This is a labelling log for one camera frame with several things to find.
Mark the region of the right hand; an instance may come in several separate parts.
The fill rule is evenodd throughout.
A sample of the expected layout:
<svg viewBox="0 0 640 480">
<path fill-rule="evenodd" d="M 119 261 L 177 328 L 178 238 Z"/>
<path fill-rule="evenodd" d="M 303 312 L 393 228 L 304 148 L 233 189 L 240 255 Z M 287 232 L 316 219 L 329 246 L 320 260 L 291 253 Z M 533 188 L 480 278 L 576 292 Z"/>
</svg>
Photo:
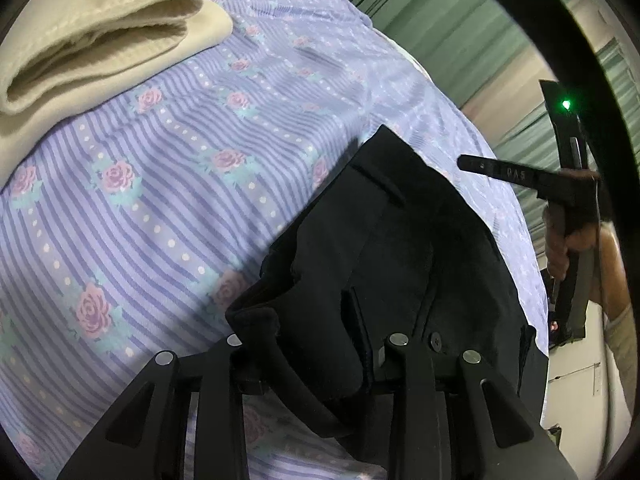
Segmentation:
<svg viewBox="0 0 640 480">
<path fill-rule="evenodd" d="M 606 269 L 617 257 L 617 245 L 612 233 L 600 223 L 587 223 L 582 228 L 564 234 L 561 226 L 562 210 L 547 206 L 544 210 L 546 226 L 547 270 L 552 278 L 563 281 L 570 267 L 571 252 L 585 252 L 597 248 L 601 268 Z"/>
</svg>

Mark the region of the right forearm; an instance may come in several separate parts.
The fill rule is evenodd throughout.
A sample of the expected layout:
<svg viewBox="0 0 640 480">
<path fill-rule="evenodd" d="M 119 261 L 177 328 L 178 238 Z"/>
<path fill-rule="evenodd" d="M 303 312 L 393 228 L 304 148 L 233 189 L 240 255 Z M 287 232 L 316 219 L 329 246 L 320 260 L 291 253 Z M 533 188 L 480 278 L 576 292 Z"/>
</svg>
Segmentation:
<svg viewBox="0 0 640 480">
<path fill-rule="evenodd" d="M 599 232 L 599 271 L 594 274 L 592 301 L 605 316 L 604 340 L 611 350 L 620 376 L 629 413 L 634 412 L 638 374 L 638 344 L 634 311 L 627 286 L 620 244 L 608 228 Z"/>
</svg>

